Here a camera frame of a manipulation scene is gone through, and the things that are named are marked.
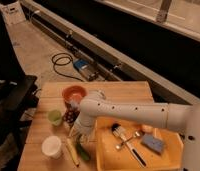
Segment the yellow tray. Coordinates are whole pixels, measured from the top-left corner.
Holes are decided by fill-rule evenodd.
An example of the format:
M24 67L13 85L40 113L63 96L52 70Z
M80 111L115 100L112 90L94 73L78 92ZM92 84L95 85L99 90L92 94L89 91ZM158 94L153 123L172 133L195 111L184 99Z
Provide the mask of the yellow tray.
M145 146L139 139L134 139L131 143L137 152L144 159L147 167L142 167L131 155L127 148L120 151L115 149L115 145L121 140L116 138L111 132L113 123L119 123L126 128L126 136L140 128L140 125L108 117L100 117L96 124L96 156L98 171L153 171L153 170L175 170L180 167L183 144L177 133L167 130L155 129L154 135L165 142L165 149L158 155Z

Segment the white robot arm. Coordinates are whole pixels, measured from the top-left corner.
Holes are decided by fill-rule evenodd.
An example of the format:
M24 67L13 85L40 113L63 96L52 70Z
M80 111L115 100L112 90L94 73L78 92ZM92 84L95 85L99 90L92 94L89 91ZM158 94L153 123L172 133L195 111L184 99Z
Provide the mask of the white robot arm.
M98 116L136 121L184 134L182 170L200 171L200 104L113 103L106 101L101 91L93 91L80 102L80 115L74 128L90 134Z

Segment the red bowl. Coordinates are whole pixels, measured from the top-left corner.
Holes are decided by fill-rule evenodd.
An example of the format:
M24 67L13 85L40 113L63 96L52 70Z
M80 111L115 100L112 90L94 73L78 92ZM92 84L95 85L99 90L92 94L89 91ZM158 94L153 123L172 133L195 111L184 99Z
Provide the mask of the red bowl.
M82 98L86 96L86 94L87 92L85 88L78 85L67 87L62 92L63 100L66 107L71 106L70 105L71 100L79 104Z

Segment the wooden table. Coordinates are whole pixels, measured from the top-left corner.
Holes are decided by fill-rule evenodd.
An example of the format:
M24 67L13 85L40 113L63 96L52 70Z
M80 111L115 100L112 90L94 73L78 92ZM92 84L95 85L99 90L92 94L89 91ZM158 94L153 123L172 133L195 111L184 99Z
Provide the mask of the wooden table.
M147 82L51 82L46 83L42 89L41 97L35 116L28 132L26 144L22 153L18 170L42 171L42 170L66 170L66 171L94 171L96 168L96 144L89 143L88 151L91 153L91 161L84 163L80 160L77 168L66 149L66 136L68 130L64 125L54 127L47 120L47 112L58 109L65 112L66 108L62 99L62 91L71 85L81 85L90 90L102 90L108 100L116 102L152 102L153 97ZM63 155L55 160L46 157L41 152L41 144L50 135L57 135L63 143Z

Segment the spoon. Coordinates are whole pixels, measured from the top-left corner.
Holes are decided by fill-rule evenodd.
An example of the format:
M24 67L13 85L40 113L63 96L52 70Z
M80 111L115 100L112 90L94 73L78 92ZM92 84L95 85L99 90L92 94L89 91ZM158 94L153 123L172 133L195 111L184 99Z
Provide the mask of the spoon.
M144 133L142 131L135 131L134 134L130 138L128 138L127 140L121 142L120 144L117 144L116 145L116 149L120 150L122 148L122 146L125 145L125 143L129 142L133 138L139 138L139 137L143 136L143 134Z

